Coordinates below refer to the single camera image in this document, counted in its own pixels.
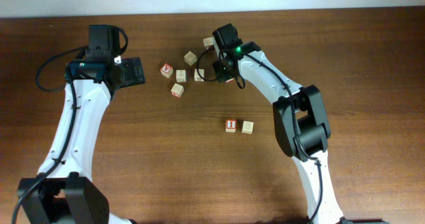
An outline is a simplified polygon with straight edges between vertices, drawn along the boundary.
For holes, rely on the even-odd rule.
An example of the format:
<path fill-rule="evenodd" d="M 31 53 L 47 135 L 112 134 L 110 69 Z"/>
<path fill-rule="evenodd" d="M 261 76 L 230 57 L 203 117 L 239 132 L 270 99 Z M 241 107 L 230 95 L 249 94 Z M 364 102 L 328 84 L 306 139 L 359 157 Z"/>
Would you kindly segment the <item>wooden block green 2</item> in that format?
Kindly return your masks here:
<path fill-rule="evenodd" d="M 205 77 L 205 70 L 204 69 L 195 69 L 194 71 L 194 80 L 197 82 L 203 82 Z"/>

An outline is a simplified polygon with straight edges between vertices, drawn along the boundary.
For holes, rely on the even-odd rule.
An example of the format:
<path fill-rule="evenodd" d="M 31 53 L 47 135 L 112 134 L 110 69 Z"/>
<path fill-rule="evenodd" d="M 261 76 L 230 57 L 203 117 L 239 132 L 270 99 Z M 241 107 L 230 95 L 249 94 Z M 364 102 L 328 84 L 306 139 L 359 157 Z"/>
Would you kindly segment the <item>wooden block red E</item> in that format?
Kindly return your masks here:
<path fill-rule="evenodd" d="M 171 89 L 171 93 L 173 96 L 180 98 L 184 92 L 184 87 L 180 84 L 175 83 Z"/>

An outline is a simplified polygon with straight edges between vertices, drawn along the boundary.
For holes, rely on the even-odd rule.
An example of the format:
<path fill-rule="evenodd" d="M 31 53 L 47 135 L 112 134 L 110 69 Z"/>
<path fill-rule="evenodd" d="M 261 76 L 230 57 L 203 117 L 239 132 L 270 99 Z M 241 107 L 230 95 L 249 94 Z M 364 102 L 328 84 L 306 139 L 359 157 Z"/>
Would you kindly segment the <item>wooden block red I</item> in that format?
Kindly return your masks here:
<path fill-rule="evenodd" d="M 226 132 L 235 132 L 237 129 L 237 121 L 235 119 L 227 119 L 225 122 Z"/>

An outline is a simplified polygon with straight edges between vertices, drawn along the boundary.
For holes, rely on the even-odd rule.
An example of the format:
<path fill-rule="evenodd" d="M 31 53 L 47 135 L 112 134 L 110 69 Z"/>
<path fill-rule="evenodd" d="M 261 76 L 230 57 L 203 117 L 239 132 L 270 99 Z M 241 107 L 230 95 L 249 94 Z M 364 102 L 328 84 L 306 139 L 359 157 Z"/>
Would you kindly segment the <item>wooden block elephant 5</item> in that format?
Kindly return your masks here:
<path fill-rule="evenodd" d="M 242 133 L 251 134 L 253 132 L 254 123 L 250 121 L 243 121 Z"/>

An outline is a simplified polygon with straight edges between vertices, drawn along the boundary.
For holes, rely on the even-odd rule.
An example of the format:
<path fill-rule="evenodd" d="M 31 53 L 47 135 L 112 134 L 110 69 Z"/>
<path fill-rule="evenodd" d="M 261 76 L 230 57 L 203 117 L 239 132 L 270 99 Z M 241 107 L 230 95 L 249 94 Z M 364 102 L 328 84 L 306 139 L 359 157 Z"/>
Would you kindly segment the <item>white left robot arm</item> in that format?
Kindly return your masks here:
<path fill-rule="evenodd" d="M 11 217 L 24 210 L 31 223 L 133 223 L 110 211 L 92 182 L 92 160 L 104 112 L 119 89 L 143 84 L 138 57 L 122 58 L 122 28 L 90 25 L 88 45 L 65 66 L 64 108 L 54 141 L 37 176 L 20 180 Z"/>

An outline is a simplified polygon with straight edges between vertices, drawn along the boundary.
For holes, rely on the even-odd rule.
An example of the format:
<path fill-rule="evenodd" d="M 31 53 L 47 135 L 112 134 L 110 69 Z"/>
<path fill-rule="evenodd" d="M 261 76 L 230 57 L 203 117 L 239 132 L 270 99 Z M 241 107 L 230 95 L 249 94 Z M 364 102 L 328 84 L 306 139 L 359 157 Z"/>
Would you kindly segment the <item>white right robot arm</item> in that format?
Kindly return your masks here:
<path fill-rule="evenodd" d="M 243 42 L 232 24 L 219 27 L 212 35 L 218 79 L 223 81 L 224 75 L 234 77 L 240 86 L 250 82 L 272 105 L 275 137 L 299 171 L 309 222 L 340 223 L 343 212 L 328 164 L 331 128 L 319 89 L 285 76 L 256 43 Z"/>

